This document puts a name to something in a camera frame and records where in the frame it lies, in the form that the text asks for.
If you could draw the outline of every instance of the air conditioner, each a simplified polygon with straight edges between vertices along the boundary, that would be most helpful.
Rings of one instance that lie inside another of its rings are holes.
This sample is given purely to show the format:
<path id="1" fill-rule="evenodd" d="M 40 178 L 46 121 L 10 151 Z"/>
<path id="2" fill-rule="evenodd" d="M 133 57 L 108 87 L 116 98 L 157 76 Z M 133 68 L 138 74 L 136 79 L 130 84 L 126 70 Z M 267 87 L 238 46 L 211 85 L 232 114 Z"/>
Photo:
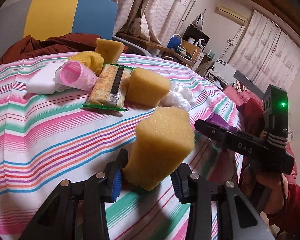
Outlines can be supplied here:
<path id="1" fill-rule="evenodd" d="M 231 21 L 234 21 L 237 24 L 245 26 L 247 23 L 248 18 L 237 13 L 229 8 L 220 6 L 216 8 L 216 13 L 222 15 L 223 17 L 228 18 Z"/>

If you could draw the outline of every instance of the human hand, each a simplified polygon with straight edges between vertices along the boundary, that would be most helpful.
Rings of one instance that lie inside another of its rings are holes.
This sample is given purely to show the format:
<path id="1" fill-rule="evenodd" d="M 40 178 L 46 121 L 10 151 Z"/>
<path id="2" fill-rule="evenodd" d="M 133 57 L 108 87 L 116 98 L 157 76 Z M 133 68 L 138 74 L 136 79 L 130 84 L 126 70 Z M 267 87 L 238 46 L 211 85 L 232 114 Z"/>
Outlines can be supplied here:
<path id="1" fill-rule="evenodd" d="M 269 201 L 263 209 L 263 212 L 269 215 L 278 213 L 284 206 L 280 176 L 283 178 L 284 192 L 287 198 L 288 181 L 283 174 L 277 172 L 260 172 L 256 174 L 257 182 L 272 189 Z M 245 168 L 243 171 L 243 182 L 241 187 L 245 196 L 250 196 L 252 194 L 255 183 L 256 181 L 253 179 L 250 168 Z"/>

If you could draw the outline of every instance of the black label strip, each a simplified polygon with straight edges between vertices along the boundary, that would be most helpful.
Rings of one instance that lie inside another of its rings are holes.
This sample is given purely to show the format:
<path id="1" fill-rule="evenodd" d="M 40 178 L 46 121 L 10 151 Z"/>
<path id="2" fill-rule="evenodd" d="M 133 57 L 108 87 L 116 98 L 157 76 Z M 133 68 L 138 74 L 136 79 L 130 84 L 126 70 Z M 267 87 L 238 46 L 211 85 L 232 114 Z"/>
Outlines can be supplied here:
<path id="1" fill-rule="evenodd" d="M 120 86 L 123 71 L 124 71 L 124 67 L 118 67 L 118 70 L 117 70 L 117 73 L 115 75 L 113 85 L 112 85 L 112 88 L 111 88 L 111 91 L 110 91 L 111 94 L 117 94 L 118 93 L 118 89 L 119 89 L 119 86 Z"/>

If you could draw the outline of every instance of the yellow sponge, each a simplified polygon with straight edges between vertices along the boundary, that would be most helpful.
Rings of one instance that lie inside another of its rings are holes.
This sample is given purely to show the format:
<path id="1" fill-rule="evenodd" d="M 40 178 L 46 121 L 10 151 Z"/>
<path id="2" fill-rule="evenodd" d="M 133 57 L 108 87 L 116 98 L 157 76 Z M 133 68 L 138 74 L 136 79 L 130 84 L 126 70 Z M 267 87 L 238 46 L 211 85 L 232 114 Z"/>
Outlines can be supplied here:
<path id="1" fill-rule="evenodd" d="M 104 58 L 105 63 L 116 64 L 124 50 L 124 44 L 104 39 L 97 39 L 96 43 L 96 53 L 99 53 Z"/>
<path id="2" fill-rule="evenodd" d="M 154 108 L 159 105 L 160 100 L 169 93 L 169 90 L 169 79 L 137 67 L 131 74 L 126 99 Z"/>
<path id="3" fill-rule="evenodd" d="M 78 60 L 82 64 L 85 64 L 90 68 L 96 75 L 100 75 L 103 67 L 103 57 L 100 54 L 93 51 L 80 52 L 72 57 L 69 60 Z"/>
<path id="4" fill-rule="evenodd" d="M 154 189 L 194 149 L 189 114 L 176 107 L 158 107 L 135 128 L 136 141 L 122 170 L 126 181 Z"/>

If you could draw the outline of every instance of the metal screw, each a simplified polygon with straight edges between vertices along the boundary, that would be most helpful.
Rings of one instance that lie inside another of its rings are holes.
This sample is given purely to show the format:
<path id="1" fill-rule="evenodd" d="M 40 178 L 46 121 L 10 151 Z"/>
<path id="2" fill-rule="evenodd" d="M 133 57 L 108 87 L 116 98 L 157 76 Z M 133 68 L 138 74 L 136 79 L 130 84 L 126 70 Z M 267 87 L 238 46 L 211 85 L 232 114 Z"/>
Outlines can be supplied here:
<path id="1" fill-rule="evenodd" d="M 106 176 L 106 174 L 105 174 L 104 172 L 98 172 L 98 173 L 96 174 L 96 177 L 97 177 L 98 179 L 103 179 L 105 176 Z"/>
<path id="2" fill-rule="evenodd" d="M 191 173 L 190 178 L 191 179 L 199 179 L 200 175 L 198 173 Z"/>
<path id="3" fill-rule="evenodd" d="M 233 183 L 232 181 L 229 181 L 229 180 L 228 180 L 228 181 L 226 182 L 226 186 L 227 186 L 227 187 L 234 187 L 234 183 Z"/>
<path id="4" fill-rule="evenodd" d="M 67 180 L 67 179 L 64 179 L 63 181 L 60 182 L 60 185 L 61 185 L 62 187 L 66 187 L 66 186 L 68 186 L 69 184 L 70 184 L 70 181 Z"/>

